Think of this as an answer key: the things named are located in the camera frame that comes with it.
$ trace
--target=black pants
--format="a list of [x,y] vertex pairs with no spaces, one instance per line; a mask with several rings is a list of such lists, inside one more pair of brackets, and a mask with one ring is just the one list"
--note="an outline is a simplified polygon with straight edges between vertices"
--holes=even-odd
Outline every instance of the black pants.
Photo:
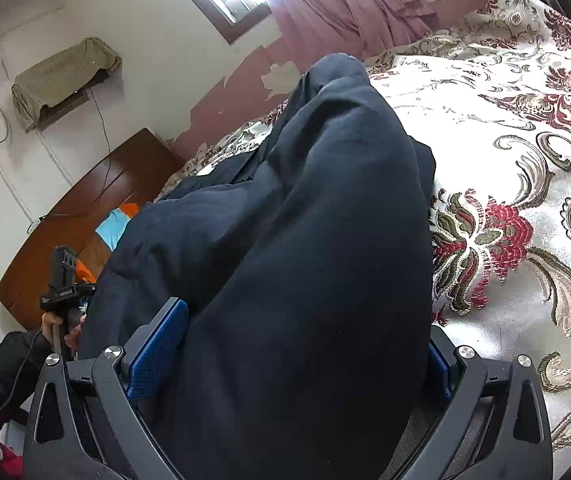
[[182,298],[146,418],[186,480],[376,480],[424,377],[434,170],[360,62],[320,60],[261,148],[130,222],[81,357]]

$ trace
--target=floral bedspread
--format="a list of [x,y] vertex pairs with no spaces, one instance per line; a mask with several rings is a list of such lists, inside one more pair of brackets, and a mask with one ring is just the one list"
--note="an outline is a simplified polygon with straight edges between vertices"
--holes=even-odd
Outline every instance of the floral bedspread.
[[[367,66],[437,160],[434,320],[483,357],[532,358],[559,478],[571,464],[571,21],[538,0],[489,0],[462,29]],[[204,146],[179,177],[254,149],[278,113]]]

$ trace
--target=brown window frame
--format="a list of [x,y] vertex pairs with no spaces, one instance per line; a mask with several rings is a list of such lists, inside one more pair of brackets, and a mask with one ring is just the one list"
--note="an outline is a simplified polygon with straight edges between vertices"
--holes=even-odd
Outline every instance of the brown window frame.
[[192,0],[192,2],[205,14],[212,22],[216,30],[232,44],[250,28],[267,18],[272,11],[267,3],[261,3],[254,9],[250,10],[243,18],[236,23],[230,22],[228,17],[223,13],[219,6],[211,0]]

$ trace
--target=curtain fold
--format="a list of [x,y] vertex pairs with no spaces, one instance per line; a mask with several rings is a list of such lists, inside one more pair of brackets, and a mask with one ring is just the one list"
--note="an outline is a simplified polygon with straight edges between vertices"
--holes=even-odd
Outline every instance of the curtain fold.
[[430,33],[438,20],[425,0],[268,0],[299,71],[346,52],[360,59]]

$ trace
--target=silver bolt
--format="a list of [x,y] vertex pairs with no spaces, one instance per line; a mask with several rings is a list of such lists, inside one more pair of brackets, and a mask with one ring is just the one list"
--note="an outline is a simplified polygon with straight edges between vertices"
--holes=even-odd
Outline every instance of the silver bolt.
[[58,364],[59,361],[60,361],[59,354],[50,354],[45,358],[45,364],[47,364],[48,366],[54,366],[55,364]]
[[476,353],[471,346],[460,346],[459,347],[459,355],[463,357],[463,359],[472,359]]
[[116,359],[119,355],[121,355],[121,347],[120,346],[108,346],[103,352],[103,355],[108,359]]
[[525,366],[526,368],[528,366],[532,366],[532,360],[527,355],[520,355],[517,358],[517,361],[519,361],[519,364],[521,366]]

